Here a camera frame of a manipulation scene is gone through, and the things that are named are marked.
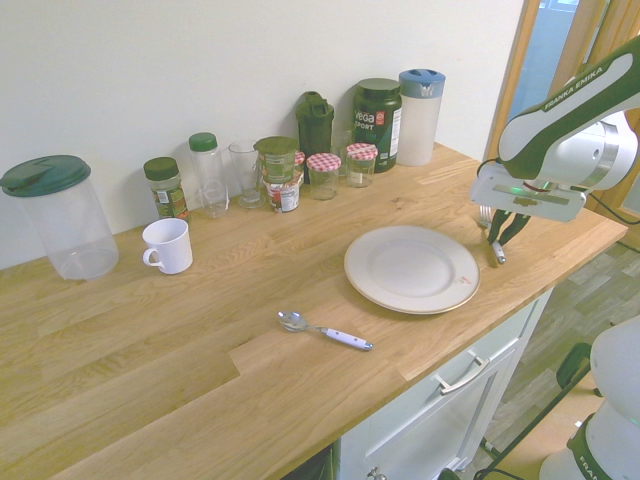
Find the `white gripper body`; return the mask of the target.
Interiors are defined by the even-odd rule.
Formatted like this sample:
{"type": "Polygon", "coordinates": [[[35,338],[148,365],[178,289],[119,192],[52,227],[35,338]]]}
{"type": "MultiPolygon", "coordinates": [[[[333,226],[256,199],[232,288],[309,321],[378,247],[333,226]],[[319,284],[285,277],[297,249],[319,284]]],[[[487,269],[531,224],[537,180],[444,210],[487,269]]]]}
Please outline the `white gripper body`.
{"type": "Polygon", "coordinates": [[[561,189],[534,191],[497,163],[480,167],[470,189],[470,199],[494,210],[562,222],[573,220],[586,203],[586,196],[581,192],[561,189]]]}

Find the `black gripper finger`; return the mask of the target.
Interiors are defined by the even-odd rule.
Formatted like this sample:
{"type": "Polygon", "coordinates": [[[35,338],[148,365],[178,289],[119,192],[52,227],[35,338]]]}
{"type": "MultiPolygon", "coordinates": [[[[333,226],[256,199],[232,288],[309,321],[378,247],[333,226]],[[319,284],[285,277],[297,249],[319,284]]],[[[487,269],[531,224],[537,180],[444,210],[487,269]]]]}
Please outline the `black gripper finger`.
{"type": "Polygon", "coordinates": [[[511,224],[501,234],[501,245],[505,246],[513,239],[529,222],[530,216],[516,213],[511,224]]]}
{"type": "Polygon", "coordinates": [[[493,244],[498,239],[498,234],[500,233],[500,228],[504,221],[506,220],[506,211],[505,210],[496,210],[493,214],[491,220],[491,226],[489,229],[488,242],[493,244]]]}

